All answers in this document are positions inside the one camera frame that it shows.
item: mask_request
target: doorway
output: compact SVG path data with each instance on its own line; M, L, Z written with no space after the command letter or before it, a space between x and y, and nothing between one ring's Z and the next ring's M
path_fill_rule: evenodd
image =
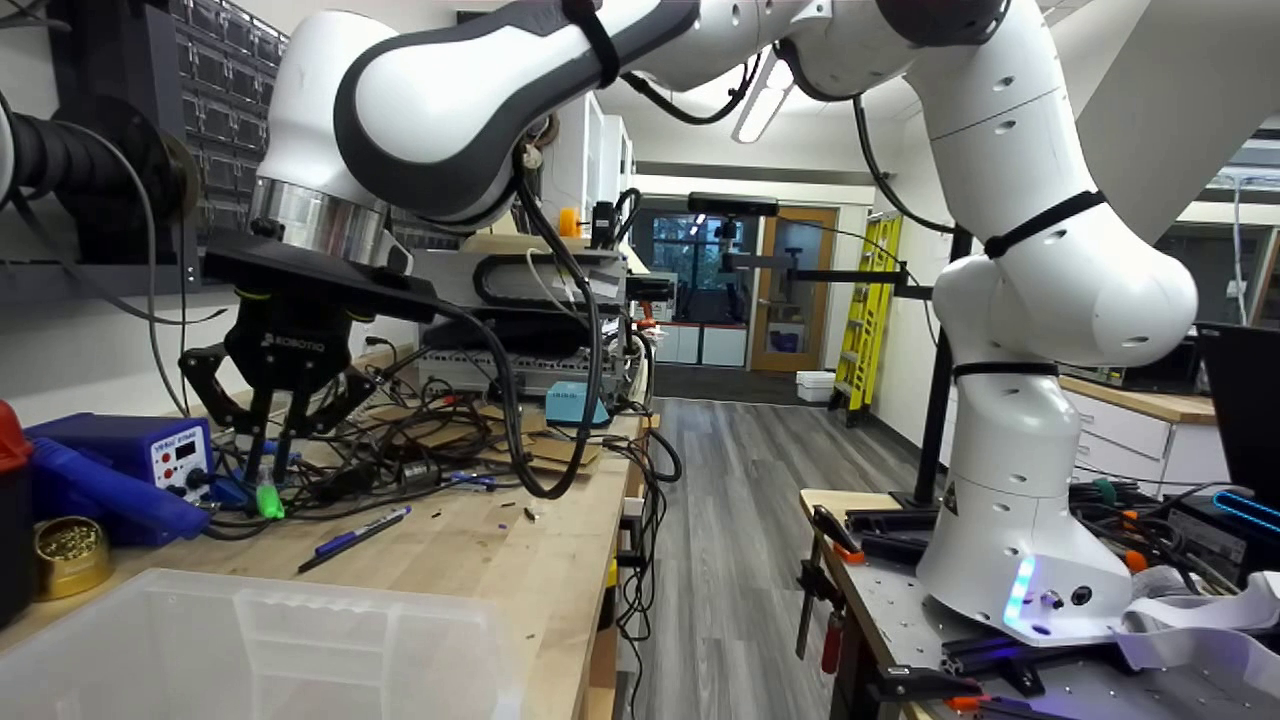
M752 372L824 368L828 284L796 284L788 268L832 268L832 228L832 208L780 208L764 220L760 256L772 256L776 272L756 272Z

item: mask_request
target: ceiling light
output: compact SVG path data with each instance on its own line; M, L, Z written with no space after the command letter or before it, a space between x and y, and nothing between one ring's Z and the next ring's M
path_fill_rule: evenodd
M792 88L796 88L792 68L776 52L768 52L760 80L748 88L732 140L756 144L776 120L776 112L788 104Z

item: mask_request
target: white robotic arm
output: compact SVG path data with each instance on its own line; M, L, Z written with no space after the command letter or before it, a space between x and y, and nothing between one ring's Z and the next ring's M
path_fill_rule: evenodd
M340 44L308 40L320 24L340 32L340 20L304 24L280 88L288 72L324 68L304 48L352 60L340 84L312 88L332 100L320 136L332 132L328 160L344 164L340 180L312 180L368 208L388 200L436 224L476 224L504 200L524 128L616 72L608 64L688 88L780 44L800 88L824 100L904 72L924 100L948 208L988 240L988 256L952 264L936 284L960 360L960 416L952 492L920 580L1028 644L1104 640L1132 604L1132 580L1068 516L1080 428L1052 368L1164 356L1196 316L1196 284L1096 192L1036 0L604 0L596 40L564 8L584 12L524 0L444 32L360 28ZM272 128L264 180L308 184L280 172L276 144Z

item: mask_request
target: computer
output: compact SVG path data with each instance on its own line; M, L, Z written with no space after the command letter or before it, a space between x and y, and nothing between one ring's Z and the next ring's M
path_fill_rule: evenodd
M1200 324L1196 340L1232 488L1176 500L1168 524L1240 584L1280 568L1280 328Z

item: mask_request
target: monitor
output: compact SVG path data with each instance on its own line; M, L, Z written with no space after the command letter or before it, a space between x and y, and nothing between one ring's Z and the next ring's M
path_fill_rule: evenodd
M1280 328L1200 324L1232 484L1280 508Z

